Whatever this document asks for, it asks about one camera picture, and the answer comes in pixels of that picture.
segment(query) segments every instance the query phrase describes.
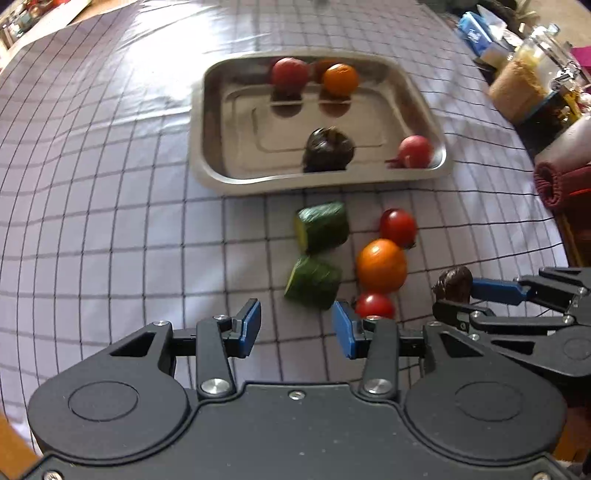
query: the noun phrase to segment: red cherry tomato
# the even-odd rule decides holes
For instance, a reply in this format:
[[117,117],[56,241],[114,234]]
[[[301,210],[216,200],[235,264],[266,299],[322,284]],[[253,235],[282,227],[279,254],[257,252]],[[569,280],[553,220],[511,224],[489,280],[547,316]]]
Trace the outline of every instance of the red cherry tomato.
[[271,83],[280,92],[301,93],[308,83],[308,64],[292,57],[277,61],[271,70]]
[[421,135],[411,135],[398,147],[398,161],[406,168],[427,168],[433,156],[431,142]]
[[394,318],[394,305],[386,295],[381,293],[362,293],[357,299],[355,313],[360,317],[377,315],[389,319]]
[[400,248],[409,248],[414,245],[417,236],[417,223],[410,213],[390,208],[379,220],[379,235],[391,240]]

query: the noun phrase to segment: orange cherry tomato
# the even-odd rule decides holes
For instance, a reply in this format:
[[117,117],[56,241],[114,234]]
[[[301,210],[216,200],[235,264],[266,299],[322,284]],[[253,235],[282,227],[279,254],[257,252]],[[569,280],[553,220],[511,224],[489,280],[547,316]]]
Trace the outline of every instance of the orange cherry tomato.
[[406,276],[407,263],[404,252],[391,240],[374,240],[357,256],[357,277],[368,291],[396,291],[402,287]]
[[327,92],[338,97],[346,97],[359,86],[359,75],[350,65],[338,63],[326,70],[322,82]]

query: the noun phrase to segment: white tablecloth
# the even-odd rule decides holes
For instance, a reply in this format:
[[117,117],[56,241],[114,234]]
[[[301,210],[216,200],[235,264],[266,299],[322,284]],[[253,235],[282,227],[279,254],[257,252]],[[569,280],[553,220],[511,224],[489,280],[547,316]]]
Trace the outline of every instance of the white tablecloth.
[[[446,134],[453,173],[435,181],[220,197],[187,164],[191,83],[228,53],[333,47],[394,58]],[[488,102],[465,47],[410,0],[153,0],[27,46],[0,76],[0,395],[32,441],[33,391],[147,322],[194,326],[263,306],[258,343],[235,361],[239,382],[359,378],[329,316],[283,299],[298,251],[293,212],[343,200],[352,234],[327,257],[340,294],[358,292],[354,256],[387,207],[420,231],[392,297],[398,319],[431,314],[442,269],[512,279],[566,265],[556,225],[534,194],[530,160]],[[537,306],[511,313],[543,314]],[[496,308],[507,314],[506,307]],[[415,381],[416,359],[401,365]],[[193,382],[181,360],[178,380]]]

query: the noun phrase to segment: robotic hand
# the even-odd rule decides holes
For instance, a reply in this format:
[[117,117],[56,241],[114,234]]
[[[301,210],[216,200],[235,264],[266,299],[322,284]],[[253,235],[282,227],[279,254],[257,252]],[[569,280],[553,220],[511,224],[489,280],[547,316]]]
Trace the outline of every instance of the robotic hand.
[[[238,391],[228,358],[251,351],[261,322],[256,299],[195,329],[148,325],[34,393],[29,421],[46,454],[24,478],[573,480],[548,453],[566,404],[543,376],[578,382],[586,374],[543,352],[558,349],[561,358],[585,363],[589,337],[562,335],[588,329],[581,310],[587,274],[552,272],[535,281],[475,282],[474,297],[527,299],[565,313],[525,319],[525,331],[490,310],[445,301],[417,331],[359,318],[335,302],[345,355],[366,358],[358,387],[247,383]],[[534,342],[532,354],[502,343],[507,336]],[[189,355],[196,357],[195,390],[173,378],[176,357]],[[423,358],[426,372],[404,393],[400,356]]]

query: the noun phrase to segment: zucchini piece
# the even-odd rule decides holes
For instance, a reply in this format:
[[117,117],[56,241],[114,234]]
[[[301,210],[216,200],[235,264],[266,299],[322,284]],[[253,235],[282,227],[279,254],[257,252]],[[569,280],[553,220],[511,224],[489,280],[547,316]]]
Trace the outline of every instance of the zucchini piece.
[[300,257],[291,271],[285,298],[308,307],[328,310],[339,291],[342,271],[308,256]]
[[295,234],[300,251],[314,254],[338,247],[349,237],[349,221],[343,202],[302,208],[295,214]]

